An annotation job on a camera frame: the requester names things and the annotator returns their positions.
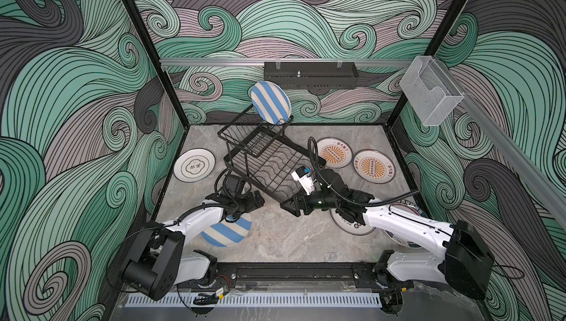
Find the blue striped plate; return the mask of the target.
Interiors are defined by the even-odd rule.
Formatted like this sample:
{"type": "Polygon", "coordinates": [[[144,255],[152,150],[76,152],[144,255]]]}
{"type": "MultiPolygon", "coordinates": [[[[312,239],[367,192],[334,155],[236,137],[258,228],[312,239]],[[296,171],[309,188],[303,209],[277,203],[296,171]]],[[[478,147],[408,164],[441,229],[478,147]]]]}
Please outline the blue striped plate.
{"type": "Polygon", "coordinates": [[[274,125],[283,125],[292,115],[287,94],[277,84],[261,81],[251,88],[251,100],[259,116],[274,125]]]}
{"type": "Polygon", "coordinates": [[[244,213],[238,219],[233,216],[226,217],[223,221],[206,228],[201,235],[212,246],[232,247],[243,241],[251,228],[251,215],[244,213]]]}

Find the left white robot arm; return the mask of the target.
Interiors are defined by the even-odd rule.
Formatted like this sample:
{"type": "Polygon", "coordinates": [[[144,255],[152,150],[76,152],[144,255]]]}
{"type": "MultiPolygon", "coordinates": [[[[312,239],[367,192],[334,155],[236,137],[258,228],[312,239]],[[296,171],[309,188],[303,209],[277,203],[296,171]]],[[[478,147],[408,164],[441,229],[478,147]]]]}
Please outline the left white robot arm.
{"type": "Polygon", "coordinates": [[[184,247],[205,229],[225,219],[237,222],[243,214],[264,204],[259,191],[238,197],[210,194],[177,219],[165,223],[150,221],[123,240],[132,244],[118,262],[116,280],[112,281],[108,267],[103,275],[104,284],[116,292],[139,292],[152,300],[162,299],[173,286],[183,283],[213,288],[218,259],[201,250],[184,256],[184,247]]]}

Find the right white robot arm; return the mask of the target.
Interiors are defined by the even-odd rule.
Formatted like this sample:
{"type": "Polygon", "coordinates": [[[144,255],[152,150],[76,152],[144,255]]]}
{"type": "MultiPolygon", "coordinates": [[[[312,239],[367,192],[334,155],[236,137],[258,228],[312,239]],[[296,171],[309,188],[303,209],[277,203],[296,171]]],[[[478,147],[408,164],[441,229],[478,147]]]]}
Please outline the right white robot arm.
{"type": "Polygon", "coordinates": [[[281,203],[294,216],[314,210],[335,210],[346,221],[393,233],[417,244],[421,253],[384,252],[374,267],[379,284],[401,289],[410,281],[446,284],[473,299],[486,297],[495,257],[478,231],[459,220],[455,224],[409,213],[366,192],[345,188],[340,197],[330,188],[305,190],[281,203]]]}

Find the black dish rack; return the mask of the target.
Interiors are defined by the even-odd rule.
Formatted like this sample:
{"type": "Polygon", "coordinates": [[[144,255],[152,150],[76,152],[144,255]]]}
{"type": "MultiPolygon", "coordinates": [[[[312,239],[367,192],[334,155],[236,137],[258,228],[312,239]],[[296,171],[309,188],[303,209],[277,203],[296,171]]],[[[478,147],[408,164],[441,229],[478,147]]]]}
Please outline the black dish rack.
{"type": "Polygon", "coordinates": [[[268,123],[250,104],[218,132],[226,166],[279,203],[302,190],[292,173],[310,165],[307,149],[287,137],[288,126],[268,123]]]}

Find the white plate red characters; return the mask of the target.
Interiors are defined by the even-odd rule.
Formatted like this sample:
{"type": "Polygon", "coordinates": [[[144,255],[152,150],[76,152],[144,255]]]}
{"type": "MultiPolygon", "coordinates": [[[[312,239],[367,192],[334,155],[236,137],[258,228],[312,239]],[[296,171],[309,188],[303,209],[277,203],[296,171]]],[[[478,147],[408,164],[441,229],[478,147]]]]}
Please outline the white plate red characters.
{"type": "Polygon", "coordinates": [[[368,226],[368,225],[361,225],[357,222],[348,222],[342,216],[340,216],[336,209],[330,210],[330,216],[333,222],[343,231],[354,235],[354,236],[366,236],[372,233],[375,228],[368,226]]]}

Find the left sunburst pattern plate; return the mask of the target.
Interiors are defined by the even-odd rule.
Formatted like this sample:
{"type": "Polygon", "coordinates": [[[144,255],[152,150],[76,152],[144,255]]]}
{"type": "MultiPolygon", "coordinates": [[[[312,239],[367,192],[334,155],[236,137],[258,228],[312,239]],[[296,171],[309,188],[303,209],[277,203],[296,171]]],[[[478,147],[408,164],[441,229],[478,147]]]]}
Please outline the left sunburst pattern plate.
{"type": "Polygon", "coordinates": [[[322,138],[317,147],[318,156],[326,160],[330,169],[342,169],[352,162],[352,149],[339,138],[322,138]]]}

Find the sunburst pattern plate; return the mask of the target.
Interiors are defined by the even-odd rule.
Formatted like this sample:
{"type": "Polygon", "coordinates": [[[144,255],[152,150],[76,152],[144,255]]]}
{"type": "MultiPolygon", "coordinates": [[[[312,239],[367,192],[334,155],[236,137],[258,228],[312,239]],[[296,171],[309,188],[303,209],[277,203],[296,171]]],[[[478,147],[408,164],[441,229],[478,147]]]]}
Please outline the sunburst pattern plate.
{"type": "Polygon", "coordinates": [[[393,161],[377,150],[358,152],[353,159],[353,166],[360,177],[375,184],[391,182],[396,175],[393,161]]]}
{"type": "Polygon", "coordinates": [[[317,147],[318,156],[326,160],[330,169],[342,169],[352,162],[352,149],[339,138],[322,138],[317,147]]]}

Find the right sunburst pattern plate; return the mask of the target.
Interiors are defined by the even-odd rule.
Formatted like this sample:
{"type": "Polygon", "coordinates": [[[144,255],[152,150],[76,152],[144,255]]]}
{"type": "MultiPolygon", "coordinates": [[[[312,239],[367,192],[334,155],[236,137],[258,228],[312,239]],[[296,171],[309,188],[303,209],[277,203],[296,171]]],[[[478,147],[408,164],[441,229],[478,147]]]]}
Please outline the right sunburst pattern plate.
{"type": "Polygon", "coordinates": [[[393,161],[377,150],[358,152],[353,159],[353,166],[360,177],[375,184],[391,182],[396,175],[393,161]]]}

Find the white plate teal red rim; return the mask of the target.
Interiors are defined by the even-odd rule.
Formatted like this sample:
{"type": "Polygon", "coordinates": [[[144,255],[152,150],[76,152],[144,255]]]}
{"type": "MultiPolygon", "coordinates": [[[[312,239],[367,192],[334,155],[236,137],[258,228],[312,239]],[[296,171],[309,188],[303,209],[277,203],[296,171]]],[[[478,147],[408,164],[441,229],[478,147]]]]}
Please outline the white plate teal red rim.
{"type": "MultiPolygon", "coordinates": [[[[428,218],[427,213],[417,203],[414,203],[409,200],[402,200],[400,203],[394,203],[391,205],[395,210],[399,211],[402,210],[405,213],[408,213],[413,216],[420,216],[424,218],[428,218]]],[[[410,249],[419,249],[422,246],[417,243],[416,241],[407,238],[405,233],[399,233],[398,230],[385,230],[387,236],[395,243],[399,244],[402,247],[407,247],[410,249]]]]}

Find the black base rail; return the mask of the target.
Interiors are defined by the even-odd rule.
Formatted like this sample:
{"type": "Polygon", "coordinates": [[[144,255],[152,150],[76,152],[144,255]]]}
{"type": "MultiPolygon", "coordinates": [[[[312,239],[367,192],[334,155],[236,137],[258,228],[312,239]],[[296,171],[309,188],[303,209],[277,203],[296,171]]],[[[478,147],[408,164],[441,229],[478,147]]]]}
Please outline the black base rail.
{"type": "Polygon", "coordinates": [[[345,283],[358,289],[393,291],[413,287],[416,282],[430,287],[447,288],[442,282],[422,277],[402,281],[386,271],[384,262],[333,263],[213,263],[203,281],[189,281],[183,287],[203,288],[217,281],[231,289],[249,290],[259,284],[282,283],[345,283]]]}

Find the black hanging wall tray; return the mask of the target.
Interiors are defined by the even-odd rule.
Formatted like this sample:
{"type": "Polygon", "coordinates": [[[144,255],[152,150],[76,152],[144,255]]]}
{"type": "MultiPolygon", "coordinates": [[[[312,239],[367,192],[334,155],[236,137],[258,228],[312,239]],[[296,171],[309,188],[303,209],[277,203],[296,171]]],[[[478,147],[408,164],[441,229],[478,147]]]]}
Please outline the black hanging wall tray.
{"type": "Polygon", "coordinates": [[[264,64],[265,81],[273,82],[283,89],[291,90],[336,90],[354,89],[360,78],[355,63],[345,62],[341,66],[333,63],[289,62],[277,65],[264,64]]]}

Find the black corner frame post right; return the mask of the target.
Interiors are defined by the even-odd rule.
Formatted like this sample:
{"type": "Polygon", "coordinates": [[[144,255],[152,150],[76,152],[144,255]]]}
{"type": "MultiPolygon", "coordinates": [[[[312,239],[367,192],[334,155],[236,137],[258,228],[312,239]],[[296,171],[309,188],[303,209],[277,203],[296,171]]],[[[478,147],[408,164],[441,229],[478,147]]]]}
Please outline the black corner frame post right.
{"type": "MultiPolygon", "coordinates": [[[[429,42],[428,47],[425,50],[425,56],[434,56],[438,52],[442,42],[448,35],[449,31],[452,29],[467,1],[468,0],[453,0],[451,2],[447,14],[442,19],[442,22],[440,23],[439,28],[433,36],[433,39],[429,42]]],[[[407,102],[408,100],[406,95],[402,94],[394,110],[390,114],[388,121],[386,122],[386,132],[390,132],[392,130],[407,102]]]]}

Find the black corner frame post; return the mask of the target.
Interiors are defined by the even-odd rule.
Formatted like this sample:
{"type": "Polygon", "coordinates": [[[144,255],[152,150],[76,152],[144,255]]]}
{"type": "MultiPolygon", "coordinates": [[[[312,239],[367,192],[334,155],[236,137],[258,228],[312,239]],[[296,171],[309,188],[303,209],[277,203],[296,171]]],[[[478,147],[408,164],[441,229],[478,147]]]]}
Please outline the black corner frame post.
{"type": "Polygon", "coordinates": [[[169,100],[172,103],[173,109],[176,112],[176,115],[179,117],[181,125],[183,126],[185,132],[188,132],[190,129],[190,124],[187,120],[187,116],[184,113],[184,110],[181,106],[181,102],[179,101],[176,93],[175,88],[172,85],[171,79],[169,75],[162,69],[160,58],[158,51],[156,50],[153,41],[150,38],[149,31],[144,24],[142,19],[141,13],[137,8],[137,5],[134,0],[121,0],[123,6],[125,7],[126,12],[128,13],[129,18],[131,19],[134,29],[136,30],[137,34],[141,39],[141,43],[149,56],[150,64],[153,66],[153,69],[156,71],[156,74],[164,88],[165,93],[167,94],[169,100]]]}
{"type": "MultiPolygon", "coordinates": [[[[468,0],[453,0],[451,2],[447,14],[442,19],[442,22],[440,23],[439,28],[433,36],[433,39],[429,42],[428,47],[425,50],[425,56],[434,56],[438,52],[442,42],[448,35],[449,31],[452,29],[467,1],[468,0]]],[[[407,102],[408,100],[406,95],[402,94],[394,110],[390,114],[388,121],[386,122],[386,132],[390,132],[392,130],[407,102]]]]}

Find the aluminium rail back wall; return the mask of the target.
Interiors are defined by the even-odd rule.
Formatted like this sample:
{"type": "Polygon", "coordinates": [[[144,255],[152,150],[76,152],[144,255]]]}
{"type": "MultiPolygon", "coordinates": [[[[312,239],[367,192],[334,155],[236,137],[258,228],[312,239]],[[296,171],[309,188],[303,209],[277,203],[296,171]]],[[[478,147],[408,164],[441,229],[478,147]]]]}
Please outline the aluminium rail back wall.
{"type": "Polygon", "coordinates": [[[184,57],[184,58],[160,58],[162,67],[261,67],[267,62],[275,62],[281,65],[286,62],[311,62],[311,63],[333,63],[341,66],[345,62],[353,62],[362,68],[406,68],[412,63],[412,59],[300,59],[300,58],[211,58],[211,57],[184,57]]]}

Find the aluminium rail wall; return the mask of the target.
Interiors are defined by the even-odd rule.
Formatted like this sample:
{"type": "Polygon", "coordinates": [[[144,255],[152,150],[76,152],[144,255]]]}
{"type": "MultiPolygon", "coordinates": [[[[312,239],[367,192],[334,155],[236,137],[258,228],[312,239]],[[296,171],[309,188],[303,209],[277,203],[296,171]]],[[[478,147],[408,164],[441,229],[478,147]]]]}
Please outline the aluminium rail wall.
{"type": "Polygon", "coordinates": [[[468,65],[448,68],[463,106],[537,201],[565,224],[565,101],[512,70],[503,82],[468,65]]]}
{"type": "Polygon", "coordinates": [[[160,58],[162,67],[261,67],[267,62],[275,62],[281,65],[286,62],[311,62],[311,63],[333,63],[341,66],[345,62],[353,62],[362,68],[406,68],[412,63],[412,59],[300,59],[300,58],[211,58],[211,57],[184,57],[184,58],[160,58]]]}

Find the clear plastic wall bin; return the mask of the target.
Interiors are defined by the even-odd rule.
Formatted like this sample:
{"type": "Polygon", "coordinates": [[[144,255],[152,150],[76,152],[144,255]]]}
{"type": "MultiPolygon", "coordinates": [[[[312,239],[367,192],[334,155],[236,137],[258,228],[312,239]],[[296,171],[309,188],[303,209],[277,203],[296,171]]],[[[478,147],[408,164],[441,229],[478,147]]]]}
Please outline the clear plastic wall bin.
{"type": "Polygon", "coordinates": [[[432,56],[418,56],[400,81],[402,92],[423,126],[440,126],[464,99],[449,68],[432,56]]]}

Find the black corner frame post left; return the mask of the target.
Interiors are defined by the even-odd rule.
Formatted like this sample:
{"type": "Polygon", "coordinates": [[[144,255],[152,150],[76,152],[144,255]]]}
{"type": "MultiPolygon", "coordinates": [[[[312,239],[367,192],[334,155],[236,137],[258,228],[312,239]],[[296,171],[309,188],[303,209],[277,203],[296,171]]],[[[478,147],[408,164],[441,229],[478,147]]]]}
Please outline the black corner frame post left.
{"type": "Polygon", "coordinates": [[[173,109],[176,112],[176,115],[179,117],[181,125],[183,126],[185,132],[188,132],[190,129],[190,124],[187,120],[187,116],[184,113],[184,110],[181,106],[181,102],[179,101],[176,93],[175,88],[172,85],[171,79],[169,75],[162,69],[160,58],[158,51],[156,50],[153,41],[150,38],[149,31],[144,24],[142,19],[141,13],[137,8],[137,5],[134,0],[121,0],[123,6],[125,7],[126,12],[128,13],[129,18],[131,19],[134,29],[136,30],[137,34],[141,39],[141,43],[149,56],[150,64],[153,66],[153,69],[156,71],[156,74],[164,88],[165,93],[167,94],[169,100],[172,103],[173,109]]]}

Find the aluminium rail right wall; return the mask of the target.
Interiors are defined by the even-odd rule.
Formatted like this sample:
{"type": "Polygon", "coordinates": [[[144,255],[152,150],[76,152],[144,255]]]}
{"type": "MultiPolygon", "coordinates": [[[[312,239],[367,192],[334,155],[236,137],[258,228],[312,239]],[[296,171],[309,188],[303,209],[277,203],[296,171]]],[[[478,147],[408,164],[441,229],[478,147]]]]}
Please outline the aluminium rail right wall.
{"type": "Polygon", "coordinates": [[[468,65],[448,68],[463,106],[537,201],[565,224],[565,101],[512,70],[503,82],[468,65]]]}

